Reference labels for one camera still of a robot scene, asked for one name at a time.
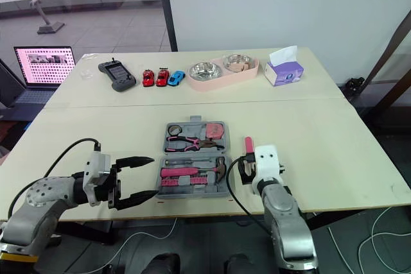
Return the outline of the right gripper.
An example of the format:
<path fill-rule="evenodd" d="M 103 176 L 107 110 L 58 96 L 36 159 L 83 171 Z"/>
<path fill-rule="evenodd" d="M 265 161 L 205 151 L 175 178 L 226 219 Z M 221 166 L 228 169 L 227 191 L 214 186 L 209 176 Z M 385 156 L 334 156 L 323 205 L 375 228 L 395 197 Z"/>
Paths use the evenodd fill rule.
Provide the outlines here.
<path fill-rule="evenodd" d="M 254 155 L 244 155 L 240 157 L 239 173 L 243 185 L 252 183 L 256 176 L 256 159 Z"/>

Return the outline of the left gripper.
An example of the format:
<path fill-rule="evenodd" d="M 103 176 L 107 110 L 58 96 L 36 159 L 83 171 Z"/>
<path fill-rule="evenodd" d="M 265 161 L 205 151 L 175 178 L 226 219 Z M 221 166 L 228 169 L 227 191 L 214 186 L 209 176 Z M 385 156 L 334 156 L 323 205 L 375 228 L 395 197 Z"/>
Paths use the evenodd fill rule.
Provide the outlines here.
<path fill-rule="evenodd" d="M 121 200 L 121 180 L 118 178 L 118 173 L 124 167 L 141 167 L 153 161 L 153 158 L 138 156 L 117 159 L 109 171 L 99 177 L 98 184 L 94 188 L 96 200 L 106 201 L 110 209 L 124 210 L 138 206 L 156 196 L 157 190 L 149 190 L 131 194 L 128 198 Z"/>

